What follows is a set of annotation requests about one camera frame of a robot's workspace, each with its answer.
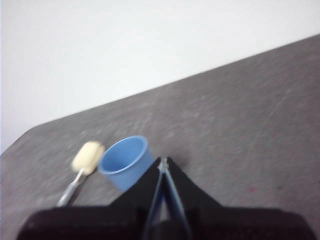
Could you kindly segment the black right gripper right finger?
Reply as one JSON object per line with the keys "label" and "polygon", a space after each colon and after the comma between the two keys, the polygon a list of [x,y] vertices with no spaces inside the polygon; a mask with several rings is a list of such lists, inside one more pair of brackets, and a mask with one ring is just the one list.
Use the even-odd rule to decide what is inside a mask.
{"label": "black right gripper right finger", "polygon": [[278,208],[230,207],[198,187],[169,157],[164,160],[167,182],[178,214],[195,240],[314,240],[301,215]]}

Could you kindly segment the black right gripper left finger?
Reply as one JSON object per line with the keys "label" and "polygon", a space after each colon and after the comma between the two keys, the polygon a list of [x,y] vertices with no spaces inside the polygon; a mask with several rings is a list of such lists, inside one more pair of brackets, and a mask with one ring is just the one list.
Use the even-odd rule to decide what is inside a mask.
{"label": "black right gripper left finger", "polygon": [[66,206],[44,209],[29,216],[19,240],[124,240],[139,239],[158,183],[158,165],[109,205]]}

